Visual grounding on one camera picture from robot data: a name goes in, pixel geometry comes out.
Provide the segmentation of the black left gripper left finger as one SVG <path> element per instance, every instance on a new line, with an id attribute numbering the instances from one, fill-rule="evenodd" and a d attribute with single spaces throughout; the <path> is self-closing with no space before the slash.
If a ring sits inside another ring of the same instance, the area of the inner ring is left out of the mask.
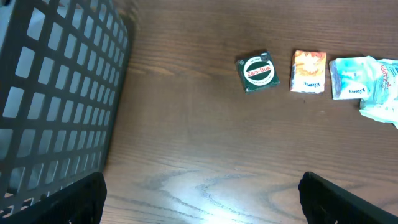
<path id="1" fill-rule="evenodd" d="M 2 218 L 3 224 L 99 224 L 107 196 L 104 176 L 94 172 L 43 201 Z"/>

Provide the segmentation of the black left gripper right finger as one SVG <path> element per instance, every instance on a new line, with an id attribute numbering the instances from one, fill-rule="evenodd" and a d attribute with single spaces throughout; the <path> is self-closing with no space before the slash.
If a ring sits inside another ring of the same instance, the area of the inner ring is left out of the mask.
<path id="1" fill-rule="evenodd" d="M 304 173 L 298 189 L 308 223 L 397 223 L 397 216 L 313 172 Z"/>

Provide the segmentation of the teal wipes pouch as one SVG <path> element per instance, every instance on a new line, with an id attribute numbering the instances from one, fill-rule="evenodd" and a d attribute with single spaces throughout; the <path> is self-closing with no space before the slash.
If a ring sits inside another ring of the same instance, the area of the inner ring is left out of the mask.
<path id="1" fill-rule="evenodd" d="M 371 63 L 369 97 L 362 99 L 362 116 L 397 128 L 397 61 L 382 59 Z"/>

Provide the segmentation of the small teal tissue pack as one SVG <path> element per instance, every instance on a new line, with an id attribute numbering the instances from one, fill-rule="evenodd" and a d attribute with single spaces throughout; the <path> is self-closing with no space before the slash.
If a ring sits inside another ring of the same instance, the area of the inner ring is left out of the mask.
<path id="1" fill-rule="evenodd" d="M 332 98 L 334 100 L 366 99 L 374 81 L 371 56 L 337 58 L 329 63 Z"/>

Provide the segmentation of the orange small tissue pack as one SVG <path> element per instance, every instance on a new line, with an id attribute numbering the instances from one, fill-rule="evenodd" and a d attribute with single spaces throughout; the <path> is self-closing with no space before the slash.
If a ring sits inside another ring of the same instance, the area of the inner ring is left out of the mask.
<path id="1" fill-rule="evenodd" d="M 325 52 L 296 50 L 292 56 L 290 91 L 320 94 L 325 91 Z"/>

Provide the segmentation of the dark green round-label box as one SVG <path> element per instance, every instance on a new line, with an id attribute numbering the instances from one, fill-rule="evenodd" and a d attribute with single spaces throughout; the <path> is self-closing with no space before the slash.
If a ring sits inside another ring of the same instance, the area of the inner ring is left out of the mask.
<path id="1" fill-rule="evenodd" d="M 245 93 L 265 90 L 280 83 L 268 51 L 240 58 L 235 65 Z"/>

